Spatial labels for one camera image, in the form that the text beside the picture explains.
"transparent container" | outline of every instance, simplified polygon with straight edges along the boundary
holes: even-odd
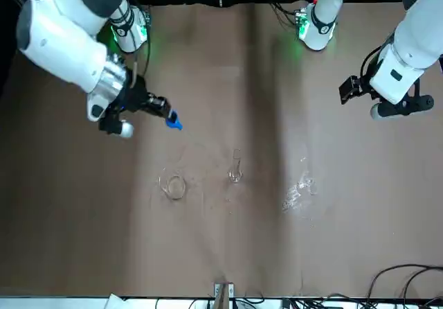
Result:
[[[243,176],[240,169],[240,161],[242,160],[242,151],[235,149],[233,153],[232,165],[228,171],[228,177],[233,183],[238,183]]]
[[[171,200],[180,200],[186,192],[186,182],[178,170],[163,169],[159,176],[161,190]]]

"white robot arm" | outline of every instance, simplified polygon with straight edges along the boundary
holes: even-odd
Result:
[[[146,91],[144,78],[96,41],[109,17],[124,51],[135,51],[146,40],[127,0],[27,0],[17,22],[17,44],[36,65],[87,93],[88,119],[100,121],[101,130],[130,137],[132,125],[119,119],[124,110],[143,110],[179,127],[168,100]]]
[[[431,96],[419,95],[419,78],[443,54],[443,0],[403,0],[406,16],[360,78],[351,76],[340,87],[342,104],[370,94],[379,99],[371,109],[374,119],[406,116],[430,110]],[[408,90],[415,86],[415,95]]]
[[[338,13],[345,0],[317,0],[303,11],[304,26],[299,34],[306,46],[314,51],[321,51],[331,40]]]

